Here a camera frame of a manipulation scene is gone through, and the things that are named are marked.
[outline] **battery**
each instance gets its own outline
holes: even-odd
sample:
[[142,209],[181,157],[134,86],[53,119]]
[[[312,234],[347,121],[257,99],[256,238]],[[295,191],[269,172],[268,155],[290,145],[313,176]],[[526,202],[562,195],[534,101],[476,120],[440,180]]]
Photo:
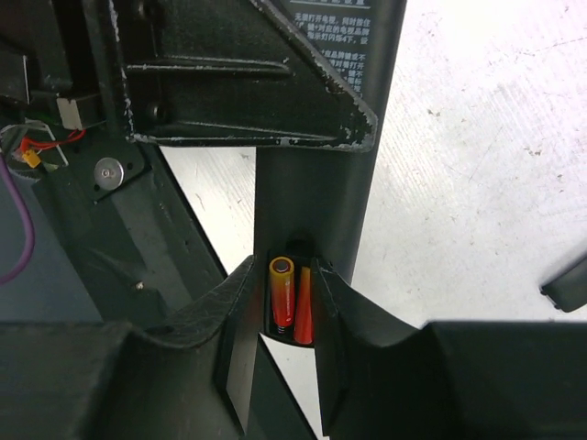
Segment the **battery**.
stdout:
[[293,340],[308,346],[314,342],[314,325],[312,323],[312,282],[310,268],[302,268],[300,291],[298,292],[297,311]]
[[271,308],[273,321],[280,334],[294,323],[295,315],[295,266],[287,257],[278,257],[269,265]]

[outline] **purple wire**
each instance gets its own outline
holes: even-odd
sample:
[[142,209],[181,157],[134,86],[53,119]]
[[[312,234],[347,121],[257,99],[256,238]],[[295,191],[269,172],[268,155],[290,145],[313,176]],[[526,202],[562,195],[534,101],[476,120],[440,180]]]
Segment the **purple wire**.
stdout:
[[2,153],[0,153],[0,176],[2,177],[2,181],[5,183],[6,188],[8,188],[8,192],[12,196],[12,200],[17,206],[20,219],[22,220],[22,225],[25,229],[25,246],[22,249],[22,254],[20,255],[20,258],[18,259],[15,267],[12,268],[7,274],[0,276],[0,286],[2,286],[16,278],[30,262],[30,258],[33,255],[33,249],[35,248],[35,228],[33,226],[33,221],[30,218],[30,212],[28,211],[27,206],[25,205],[25,201],[22,199],[22,195],[20,195],[17,186],[12,180],[12,176],[10,175],[10,171],[8,171],[8,166],[6,165],[5,157]]

